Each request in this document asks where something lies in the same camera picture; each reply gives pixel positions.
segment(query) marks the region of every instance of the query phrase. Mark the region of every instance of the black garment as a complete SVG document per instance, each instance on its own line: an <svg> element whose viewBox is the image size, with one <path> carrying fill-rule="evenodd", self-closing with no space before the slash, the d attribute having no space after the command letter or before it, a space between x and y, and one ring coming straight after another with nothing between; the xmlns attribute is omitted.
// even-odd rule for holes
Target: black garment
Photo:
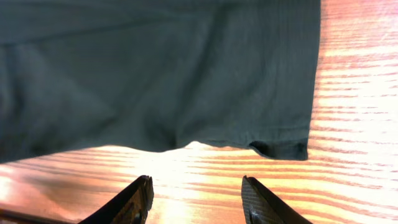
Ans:
<svg viewBox="0 0 398 224"><path fill-rule="evenodd" d="M0 162L191 141L306 159L319 0L0 0Z"/></svg>

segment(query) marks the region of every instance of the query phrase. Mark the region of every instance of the wooden surface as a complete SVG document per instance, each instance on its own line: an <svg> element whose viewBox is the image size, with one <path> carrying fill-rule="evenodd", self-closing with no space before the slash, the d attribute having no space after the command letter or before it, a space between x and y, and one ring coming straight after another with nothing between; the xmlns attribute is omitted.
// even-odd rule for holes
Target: wooden surface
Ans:
<svg viewBox="0 0 398 224"><path fill-rule="evenodd" d="M398 223L398 1L322 2L310 159L192 144L102 147L0 166L0 208L78 222L141 174L151 223L244 223L243 175L314 223Z"/></svg>

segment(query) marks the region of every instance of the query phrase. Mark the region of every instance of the wood grain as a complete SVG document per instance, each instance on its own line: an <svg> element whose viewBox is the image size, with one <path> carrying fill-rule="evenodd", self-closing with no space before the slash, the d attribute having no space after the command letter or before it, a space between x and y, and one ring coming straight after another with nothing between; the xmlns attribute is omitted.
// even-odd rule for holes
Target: wood grain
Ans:
<svg viewBox="0 0 398 224"><path fill-rule="evenodd" d="M101 147L0 165L0 208L76 223L136 177L152 223L244 223L243 175L314 223L398 223L398 1L324 0L310 159L193 143Z"/></svg>

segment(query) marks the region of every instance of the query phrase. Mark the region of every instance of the light brown wood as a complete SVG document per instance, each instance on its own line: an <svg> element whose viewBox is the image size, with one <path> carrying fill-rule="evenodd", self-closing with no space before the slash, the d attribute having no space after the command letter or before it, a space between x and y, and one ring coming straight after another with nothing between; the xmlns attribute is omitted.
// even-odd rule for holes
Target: light brown wood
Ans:
<svg viewBox="0 0 398 224"><path fill-rule="evenodd" d="M398 1L322 1L305 162L204 146L120 147L0 165L0 208L76 223L136 177L154 178L152 223L244 223L243 175L314 223L398 223Z"/></svg>

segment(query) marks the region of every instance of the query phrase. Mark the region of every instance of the black cloth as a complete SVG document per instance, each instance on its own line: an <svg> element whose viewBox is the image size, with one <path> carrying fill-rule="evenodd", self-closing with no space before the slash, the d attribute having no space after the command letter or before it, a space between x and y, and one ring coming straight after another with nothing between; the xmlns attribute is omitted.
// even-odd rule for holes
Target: black cloth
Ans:
<svg viewBox="0 0 398 224"><path fill-rule="evenodd" d="M307 158L319 0L0 0L0 162L199 141Z"/></svg>

